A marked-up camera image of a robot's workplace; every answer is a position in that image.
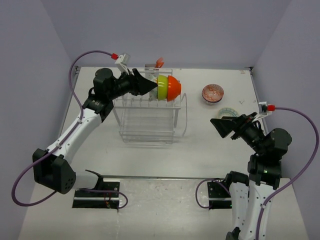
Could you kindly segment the yellow rim patterned bowl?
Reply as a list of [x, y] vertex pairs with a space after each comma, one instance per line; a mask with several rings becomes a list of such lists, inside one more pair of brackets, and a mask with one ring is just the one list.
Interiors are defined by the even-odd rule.
[[218, 119], [222, 119], [223, 117], [235, 117], [235, 118], [237, 118], [239, 116], [240, 116], [239, 113], [235, 109], [233, 109], [231, 107], [223, 107], [217, 113], [217, 118]]

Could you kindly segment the red rim zigzag bowl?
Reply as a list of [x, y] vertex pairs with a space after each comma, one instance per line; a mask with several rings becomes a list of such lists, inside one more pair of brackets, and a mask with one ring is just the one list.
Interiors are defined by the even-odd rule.
[[224, 89], [218, 84], [208, 84], [202, 91], [202, 99], [209, 105], [219, 103], [224, 97]]

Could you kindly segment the white green orange patterned bowl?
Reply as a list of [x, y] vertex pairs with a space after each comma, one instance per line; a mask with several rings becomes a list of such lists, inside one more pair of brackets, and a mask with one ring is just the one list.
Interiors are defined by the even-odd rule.
[[[156, 84], [158, 83], [158, 79], [154, 76], [151, 76], [150, 80]], [[158, 99], [158, 86], [156, 86], [154, 89], [152, 89], [149, 92], [149, 101], [155, 101], [157, 99]]]

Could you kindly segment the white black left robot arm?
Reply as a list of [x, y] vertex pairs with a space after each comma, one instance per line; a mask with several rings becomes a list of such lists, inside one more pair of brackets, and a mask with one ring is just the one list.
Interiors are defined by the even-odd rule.
[[113, 110], [114, 99], [127, 93], [143, 96], [157, 86], [155, 81], [143, 77], [135, 68], [121, 73], [119, 78], [114, 77], [109, 68], [98, 69], [93, 87], [73, 123], [45, 150], [37, 149], [33, 153], [35, 182], [60, 194], [79, 189], [87, 190], [94, 197], [101, 195], [104, 190], [101, 175], [90, 170], [76, 173], [71, 167], [74, 156]]

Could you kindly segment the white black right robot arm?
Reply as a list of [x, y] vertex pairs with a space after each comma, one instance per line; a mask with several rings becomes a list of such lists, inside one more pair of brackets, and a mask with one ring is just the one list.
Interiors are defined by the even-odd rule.
[[292, 142], [291, 135], [282, 128], [264, 134], [257, 113], [239, 117], [212, 118], [222, 138], [230, 133], [232, 140], [241, 138], [254, 151], [247, 165], [247, 174], [236, 171], [224, 179], [223, 191], [231, 197], [233, 230], [227, 240], [264, 240], [274, 193], [282, 178], [282, 157]]

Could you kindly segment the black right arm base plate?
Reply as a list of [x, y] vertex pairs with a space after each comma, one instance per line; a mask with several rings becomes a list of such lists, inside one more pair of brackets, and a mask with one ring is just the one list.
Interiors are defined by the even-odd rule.
[[232, 200], [229, 193], [217, 182], [207, 182], [209, 209], [231, 209]]

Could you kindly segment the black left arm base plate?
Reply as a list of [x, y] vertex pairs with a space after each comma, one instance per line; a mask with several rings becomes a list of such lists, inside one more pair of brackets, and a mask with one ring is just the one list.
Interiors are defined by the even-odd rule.
[[118, 193], [95, 193], [76, 190], [73, 197], [73, 209], [118, 209]]

